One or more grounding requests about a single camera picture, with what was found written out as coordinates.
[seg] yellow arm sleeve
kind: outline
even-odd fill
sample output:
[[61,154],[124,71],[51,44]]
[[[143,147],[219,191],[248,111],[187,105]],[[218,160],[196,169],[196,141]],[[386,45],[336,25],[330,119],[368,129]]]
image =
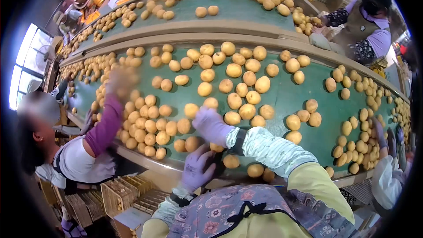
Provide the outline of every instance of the yellow arm sleeve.
[[288,190],[291,189],[312,194],[329,208],[335,209],[352,224],[355,223],[351,207],[326,170],[318,163],[309,162],[294,169],[288,177]]
[[150,219],[143,226],[141,238],[166,238],[169,227],[160,219]]

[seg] face mask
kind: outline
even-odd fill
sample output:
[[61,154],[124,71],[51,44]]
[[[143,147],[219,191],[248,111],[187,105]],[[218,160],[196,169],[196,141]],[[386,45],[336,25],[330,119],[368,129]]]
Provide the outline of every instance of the face mask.
[[371,16],[376,16],[377,12],[380,10],[374,2],[369,0],[362,0],[362,6],[364,10]]
[[50,94],[39,91],[25,95],[18,105],[17,112],[42,119],[52,127],[60,119],[59,103]]

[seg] white shirt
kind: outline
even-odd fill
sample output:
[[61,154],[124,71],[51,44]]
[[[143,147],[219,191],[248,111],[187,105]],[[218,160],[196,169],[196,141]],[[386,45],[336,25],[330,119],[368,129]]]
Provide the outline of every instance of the white shirt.
[[60,170],[73,181],[84,183],[98,183],[110,177],[116,172],[116,163],[107,152],[96,158],[90,156],[82,145],[85,135],[70,140],[56,153],[53,164],[60,157]]

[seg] green conveyor belt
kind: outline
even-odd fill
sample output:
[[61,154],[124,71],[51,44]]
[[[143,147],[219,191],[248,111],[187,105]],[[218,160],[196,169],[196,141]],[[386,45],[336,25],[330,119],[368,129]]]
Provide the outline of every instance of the green conveyor belt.
[[[172,10],[175,13],[175,17],[172,20],[166,21],[158,19],[155,15],[150,15],[148,19],[142,20],[140,15],[146,10],[144,4],[143,8],[134,9],[138,17],[129,28],[125,28],[121,24],[122,18],[119,18],[115,21],[116,26],[113,29],[106,33],[101,30],[99,32],[103,34],[103,38],[107,38],[110,35],[134,28],[163,24],[165,22],[199,20],[199,18],[195,16],[195,9],[197,7],[208,8],[213,5],[219,7],[219,14],[216,16],[207,15],[201,20],[243,20],[267,25],[276,25],[285,30],[295,31],[291,14],[288,17],[284,17],[277,12],[276,8],[271,11],[266,11],[261,4],[252,0],[181,0],[179,2],[176,1],[173,7],[165,6],[165,3],[162,1],[157,2],[157,4],[163,5],[163,9],[165,10]],[[88,40],[80,44],[80,48],[87,47],[92,43],[93,35],[90,35]]]
[[[180,72],[173,72],[169,69],[168,65],[162,65],[160,68],[151,68],[149,61],[151,55],[149,49],[146,50],[146,54],[142,59],[142,65],[137,69],[140,73],[141,82],[138,85],[142,96],[154,94],[157,97],[157,106],[168,104],[172,106],[173,113],[168,120],[179,120],[184,116],[184,106],[187,103],[195,103],[198,106],[203,105],[206,98],[198,95],[197,87],[201,83],[200,73],[202,69],[196,65],[189,70],[181,70]],[[173,52],[173,59],[180,61],[186,56],[187,49],[177,49]],[[124,53],[118,54],[119,57],[125,55]],[[222,79],[229,78],[235,86],[241,82],[241,77],[230,78],[225,74],[226,65],[229,64],[230,57],[226,58],[225,62],[219,66],[213,65],[213,69],[216,72],[215,79],[211,82],[213,85],[213,92],[210,94],[211,97],[215,97],[219,100],[218,111],[220,114],[224,114],[230,111],[227,104],[227,95],[221,93],[218,89],[219,82]],[[337,145],[337,138],[341,135],[342,122],[348,120],[350,116],[356,116],[358,119],[359,110],[361,108],[367,108],[365,103],[366,95],[364,92],[358,93],[353,85],[349,88],[351,91],[351,97],[349,100],[341,100],[340,92],[343,88],[341,83],[337,84],[337,90],[333,93],[328,93],[325,89],[325,79],[331,76],[332,68],[311,63],[305,68],[301,68],[305,75],[305,82],[301,85],[296,85],[292,80],[292,74],[285,71],[283,62],[280,61],[278,55],[267,54],[264,61],[261,62],[262,67],[259,72],[256,73],[257,79],[265,75],[265,67],[269,63],[277,63],[280,68],[280,72],[276,77],[270,78],[271,87],[267,93],[262,94],[261,102],[256,105],[256,109],[263,104],[269,104],[275,109],[275,118],[267,121],[266,128],[275,136],[284,137],[289,130],[286,127],[285,119],[289,114],[294,114],[300,109],[305,109],[305,102],[314,98],[318,101],[319,107],[317,112],[322,116],[322,122],[320,127],[311,127],[307,123],[301,123],[299,132],[302,134],[302,140],[300,146],[304,149],[312,152],[318,159],[320,165],[332,166],[335,171],[346,170],[347,165],[342,167],[336,167],[333,165],[334,158],[331,156],[333,148]],[[190,81],[185,86],[177,86],[174,83],[174,79],[177,75],[185,74],[190,77]],[[168,78],[173,82],[173,88],[171,92],[165,92],[161,89],[155,89],[151,86],[151,80],[155,76],[161,76],[164,79]],[[95,83],[85,85],[83,82],[79,82],[76,78],[75,87],[76,91],[74,97],[66,98],[69,104],[69,109],[77,107],[77,115],[83,118],[91,106],[91,103],[95,100],[95,91],[100,86],[101,82],[98,80]],[[387,104],[386,97],[382,97],[382,105],[376,114],[381,114],[386,123],[385,130],[390,126],[394,128],[395,123],[392,123],[392,116],[390,111],[395,107],[394,103]],[[249,127],[248,121],[241,121],[240,127]],[[190,134],[180,135],[172,137],[166,148],[168,149],[166,158],[175,158],[178,160],[184,160],[187,153],[179,153],[173,149],[173,142],[176,139],[186,139],[189,136],[198,135],[191,130]],[[360,124],[357,129],[352,130],[351,134],[347,136],[347,140],[357,141],[360,135]],[[253,162],[251,158],[240,158],[241,167],[238,169],[245,170],[245,166]]]

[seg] woven basket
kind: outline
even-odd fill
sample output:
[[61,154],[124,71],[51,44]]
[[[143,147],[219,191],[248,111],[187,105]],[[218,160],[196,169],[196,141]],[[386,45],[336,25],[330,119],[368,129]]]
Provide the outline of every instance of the woven basket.
[[[128,209],[136,198],[137,189],[119,178],[102,183],[101,188],[104,209],[110,218]],[[122,202],[122,209],[119,209],[119,201]]]
[[137,198],[153,188],[153,183],[141,175],[135,177],[124,176],[122,179],[137,188]]
[[92,192],[78,194],[87,206],[91,220],[96,221],[106,215],[104,211],[103,200],[98,200]]
[[132,205],[135,209],[153,215],[153,213],[159,208],[159,204],[162,203],[169,193],[151,189],[139,199],[134,201]]
[[66,198],[66,201],[74,210],[74,213],[76,216],[75,220],[78,222],[78,224],[82,228],[85,228],[93,224],[90,213],[88,212],[88,209],[87,209],[87,205],[84,203],[81,197],[78,196],[78,194],[67,195],[65,196],[65,198]]

